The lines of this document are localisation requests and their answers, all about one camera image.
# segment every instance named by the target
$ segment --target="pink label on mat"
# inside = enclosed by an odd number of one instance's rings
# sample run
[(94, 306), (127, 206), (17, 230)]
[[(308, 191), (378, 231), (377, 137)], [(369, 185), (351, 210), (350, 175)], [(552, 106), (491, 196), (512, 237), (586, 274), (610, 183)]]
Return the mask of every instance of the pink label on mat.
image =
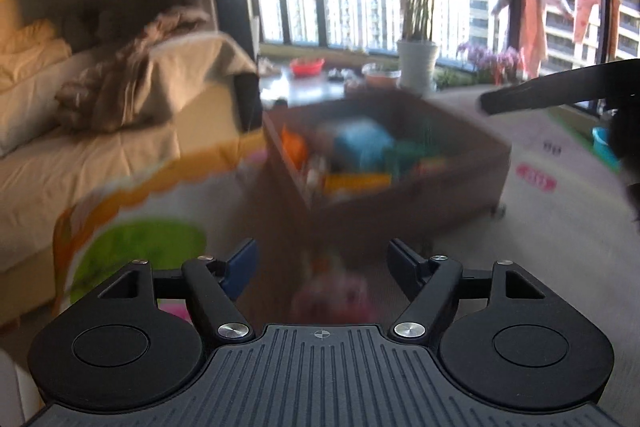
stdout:
[(556, 185), (558, 185), (556, 179), (526, 163), (518, 165), (516, 174), (529, 185), (533, 185), (543, 192), (553, 192), (556, 189)]

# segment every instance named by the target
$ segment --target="orange toy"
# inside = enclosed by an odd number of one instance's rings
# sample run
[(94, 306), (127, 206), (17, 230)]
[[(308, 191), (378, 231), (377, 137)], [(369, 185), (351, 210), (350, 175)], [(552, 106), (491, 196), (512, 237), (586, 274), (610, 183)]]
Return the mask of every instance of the orange toy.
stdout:
[(309, 156), (308, 148), (306, 147), (305, 139), (294, 132), (289, 132), (286, 126), (283, 126), (282, 133), (280, 133), (280, 139), (282, 140), (282, 148), (287, 154), (296, 169), (302, 169), (306, 159)]

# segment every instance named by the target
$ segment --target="white flower pot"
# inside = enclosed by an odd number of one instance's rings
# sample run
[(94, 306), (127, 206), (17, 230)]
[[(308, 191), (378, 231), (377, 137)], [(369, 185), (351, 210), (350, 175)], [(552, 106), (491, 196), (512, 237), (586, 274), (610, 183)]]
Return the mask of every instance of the white flower pot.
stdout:
[(433, 71), (440, 47), (431, 41), (398, 41), (400, 57), (400, 87), (419, 96), (428, 96), (433, 89)]

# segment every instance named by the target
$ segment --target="brown blanket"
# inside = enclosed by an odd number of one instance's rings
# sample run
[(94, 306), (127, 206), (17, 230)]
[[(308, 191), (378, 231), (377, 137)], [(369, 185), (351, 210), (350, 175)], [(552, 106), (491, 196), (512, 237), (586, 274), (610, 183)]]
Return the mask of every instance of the brown blanket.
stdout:
[(140, 97), (148, 93), (145, 75), (150, 49), (160, 42), (202, 29), (210, 16), (197, 8), (174, 7), (151, 21), (113, 58), (63, 84), (56, 100), (60, 124), (72, 130), (113, 132), (141, 123)]

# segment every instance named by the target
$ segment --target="green circle on mat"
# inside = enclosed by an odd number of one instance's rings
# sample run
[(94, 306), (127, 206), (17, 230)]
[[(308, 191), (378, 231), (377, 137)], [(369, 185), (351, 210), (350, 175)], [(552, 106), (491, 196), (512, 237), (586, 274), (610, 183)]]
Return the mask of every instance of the green circle on mat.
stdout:
[(76, 273), (71, 304), (133, 259), (146, 259), (155, 270), (179, 268), (204, 253), (204, 232), (175, 219), (144, 219), (117, 225), (88, 248)]

